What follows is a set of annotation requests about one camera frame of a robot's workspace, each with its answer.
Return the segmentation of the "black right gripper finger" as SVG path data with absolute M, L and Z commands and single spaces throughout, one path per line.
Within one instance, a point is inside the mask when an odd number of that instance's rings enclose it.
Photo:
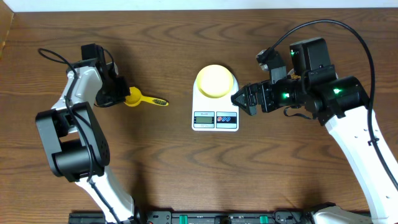
M 246 114 L 254 116 L 257 114 L 256 105 L 250 106 L 247 103 L 237 103 L 237 106 L 242 109 Z
M 232 104 L 234 105 L 261 105 L 261 84 L 253 83 L 247 84 L 238 92 L 231 96 Z

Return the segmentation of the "orange plastic measuring scoop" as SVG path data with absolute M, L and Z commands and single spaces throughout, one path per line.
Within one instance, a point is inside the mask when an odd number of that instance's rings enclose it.
M 157 106 L 168 106 L 169 102 L 160 98 L 144 96 L 140 89 L 136 87 L 129 88 L 130 95 L 125 97 L 124 104 L 130 107 L 138 106 L 141 102 L 150 103 Z

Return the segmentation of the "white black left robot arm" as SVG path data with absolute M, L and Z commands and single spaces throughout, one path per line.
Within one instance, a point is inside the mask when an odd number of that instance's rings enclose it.
M 67 84 L 50 110 L 35 123 L 50 170 L 85 190 L 102 209 L 105 223 L 139 223 L 134 199 L 112 173 L 109 145 L 93 107 L 122 103 L 130 94 L 109 52 L 97 44 L 81 46 L 81 60 L 70 63 L 59 54 L 52 61 L 67 65 Z

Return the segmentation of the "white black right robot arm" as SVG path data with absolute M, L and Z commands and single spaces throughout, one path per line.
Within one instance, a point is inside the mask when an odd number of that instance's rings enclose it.
M 286 71 L 280 54 L 258 54 L 270 79 L 248 84 L 231 97 L 232 104 L 253 116 L 256 107 L 305 108 L 337 142 L 366 197 L 371 223 L 397 223 L 397 161 L 370 106 L 371 99 L 355 77 L 338 78 L 321 37 L 290 45 L 293 69 Z

